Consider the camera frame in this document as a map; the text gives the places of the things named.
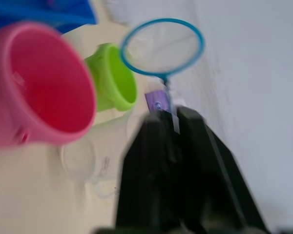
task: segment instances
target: transparent cup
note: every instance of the transparent cup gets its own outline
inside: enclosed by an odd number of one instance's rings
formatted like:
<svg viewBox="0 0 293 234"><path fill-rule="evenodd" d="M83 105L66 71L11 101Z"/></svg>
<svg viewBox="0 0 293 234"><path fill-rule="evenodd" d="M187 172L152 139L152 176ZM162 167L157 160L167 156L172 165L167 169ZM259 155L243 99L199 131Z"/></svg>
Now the transparent cup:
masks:
<svg viewBox="0 0 293 234"><path fill-rule="evenodd" d="M95 125L81 139L61 149L62 165L74 181L92 183L104 198L115 194L102 191L105 181L116 180L128 146L139 130L141 116L122 117Z"/></svg>

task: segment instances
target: pink bucket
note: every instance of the pink bucket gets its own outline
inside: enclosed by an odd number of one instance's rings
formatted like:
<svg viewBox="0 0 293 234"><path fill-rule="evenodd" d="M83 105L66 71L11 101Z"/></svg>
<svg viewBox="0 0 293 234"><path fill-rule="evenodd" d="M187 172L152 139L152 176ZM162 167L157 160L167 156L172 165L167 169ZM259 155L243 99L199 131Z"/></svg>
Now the pink bucket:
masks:
<svg viewBox="0 0 293 234"><path fill-rule="evenodd" d="M91 75L60 33L33 22L0 29L0 146L71 142L95 113Z"/></svg>

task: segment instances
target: table surface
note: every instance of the table surface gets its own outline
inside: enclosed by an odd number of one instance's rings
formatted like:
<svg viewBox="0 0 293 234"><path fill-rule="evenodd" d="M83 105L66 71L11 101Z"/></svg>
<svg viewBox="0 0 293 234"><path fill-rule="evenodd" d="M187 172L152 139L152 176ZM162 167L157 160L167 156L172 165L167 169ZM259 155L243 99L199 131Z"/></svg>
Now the table surface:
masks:
<svg viewBox="0 0 293 234"><path fill-rule="evenodd" d="M99 44L119 44L128 33L112 23L100 0L94 0L100 23L77 28L64 37L83 58ZM136 76L139 98L134 115L147 112L144 93L152 88L148 80ZM121 116L115 110L97 114L95 124ZM0 150L0 234L85 234L114 223L116 197L100 199L92 184L71 181L62 168L59 149L31 144Z"/></svg>

